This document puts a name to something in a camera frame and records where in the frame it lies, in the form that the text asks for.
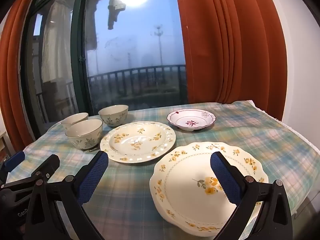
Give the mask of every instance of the orange curtain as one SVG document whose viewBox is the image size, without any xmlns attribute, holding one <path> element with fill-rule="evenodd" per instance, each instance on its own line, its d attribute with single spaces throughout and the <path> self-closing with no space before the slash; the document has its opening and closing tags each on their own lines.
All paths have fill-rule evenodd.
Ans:
<svg viewBox="0 0 320 240">
<path fill-rule="evenodd" d="M 190 103 L 252 99 L 282 119 L 287 58 L 272 0 L 178 0 Z"/>
<path fill-rule="evenodd" d="M 18 78 L 18 54 L 24 19 L 31 0 L 16 0 L 0 39 L 0 107 L 4 125 L 16 152 L 32 143 L 23 114 Z"/>
</svg>

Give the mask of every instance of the tablecloth edge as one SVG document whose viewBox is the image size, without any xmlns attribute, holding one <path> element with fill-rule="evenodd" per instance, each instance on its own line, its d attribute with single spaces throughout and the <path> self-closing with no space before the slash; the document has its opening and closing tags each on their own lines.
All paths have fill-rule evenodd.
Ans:
<svg viewBox="0 0 320 240">
<path fill-rule="evenodd" d="M 300 137 L 300 139 L 304 140 L 310 147 L 312 147 L 319 155 L 320 155 L 320 150 L 312 143 L 310 142 L 307 138 L 305 138 L 304 136 L 302 136 L 300 133 L 298 133 L 297 131 L 295 131 L 294 129 L 292 129 L 290 126 L 284 124 L 283 122 L 279 121 L 278 119 L 272 117 L 271 115 L 268 115 L 265 111 L 257 108 L 254 104 L 254 102 L 252 100 L 247 100 L 247 102 L 252 105 L 255 109 L 257 109 L 258 111 L 265 113 L 267 116 L 269 116 L 270 118 L 272 118 L 273 120 L 277 121 L 279 124 L 281 124 L 282 126 L 284 126 L 285 128 L 289 129 L 291 132 L 293 132 L 295 135 L 297 135 L 298 137 Z"/>
</svg>

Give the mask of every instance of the screw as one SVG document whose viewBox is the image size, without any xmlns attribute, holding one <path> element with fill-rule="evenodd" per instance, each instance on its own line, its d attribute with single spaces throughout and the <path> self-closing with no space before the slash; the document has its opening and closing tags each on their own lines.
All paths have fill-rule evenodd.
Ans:
<svg viewBox="0 0 320 240">
<path fill-rule="evenodd" d="M 276 184 L 277 184 L 278 186 L 280 186 L 280 187 L 283 185 L 282 181 L 279 180 L 279 179 L 276 180 Z"/>
<path fill-rule="evenodd" d="M 43 183 L 43 180 L 42 179 L 38 179 L 37 182 L 36 182 L 36 185 L 40 186 L 42 183 Z"/>
<path fill-rule="evenodd" d="M 251 177 L 251 176 L 246 176 L 246 177 L 245 177 L 245 180 L 246 180 L 247 182 L 253 182 L 253 181 L 254 181 L 254 178 Z"/>
<path fill-rule="evenodd" d="M 73 176 L 68 175 L 68 176 L 66 176 L 65 180 L 66 180 L 66 182 L 71 182 L 71 181 L 73 181 Z"/>
</svg>

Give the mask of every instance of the wall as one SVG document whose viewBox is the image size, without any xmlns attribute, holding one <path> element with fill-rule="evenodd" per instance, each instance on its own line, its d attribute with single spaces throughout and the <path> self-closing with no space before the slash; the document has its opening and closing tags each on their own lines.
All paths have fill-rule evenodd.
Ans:
<svg viewBox="0 0 320 240">
<path fill-rule="evenodd" d="M 0 38 L 1 38 L 1 33 L 2 33 L 2 29 L 4 27 L 4 22 L 5 20 L 7 19 L 7 15 L 8 13 L 6 14 L 6 16 L 4 17 L 4 19 L 2 20 L 2 22 L 0 23 Z M 5 126 L 4 126 L 4 122 L 3 122 L 3 118 L 2 118 L 2 114 L 1 114 L 1 109 L 0 109 L 0 130 L 3 131 L 3 130 L 6 130 Z M 7 143 L 7 146 L 9 148 L 9 151 L 11 154 L 14 154 L 14 149 L 13 149 L 13 146 L 12 146 L 12 143 L 10 141 L 10 138 L 9 136 L 6 134 L 4 136 L 4 140 L 5 142 Z"/>
<path fill-rule="evenodd" d="M 288 57 L 288 87 L 282 121 L 320 148 L 320 27 L 302 0 L 273 0 Z M 320 179 L 311 200 L 320 191 Z M 320 211 L 320 194 L 312 201 Z"/>
</svg>

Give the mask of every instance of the plate with yellow flowers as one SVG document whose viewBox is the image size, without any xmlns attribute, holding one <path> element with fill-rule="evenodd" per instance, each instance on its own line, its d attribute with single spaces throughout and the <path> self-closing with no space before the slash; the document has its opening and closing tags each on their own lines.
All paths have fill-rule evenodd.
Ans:
<svg viewBox="0 0 320 240">
<path fill-rule="evenodd" d="M 269 182 L 257 159 L 223 142 L 195 142 L 169 152 L 155 166 L 149 183 L 151 195 L 165 220 L 195 236 L 216 236 L 236 208 L 211 169 L 210 157 L 216 151 L 244 176 Z M 258 202 L 248 224 L 260 207 Z"/>
<path fill-rule="evenodd" d="M 116 162 L 141 163 L 165 154 L 175 141 L 174 130 L 164 123 L 132 122 L 105 135 L 100 149 Z"/>
</svg>

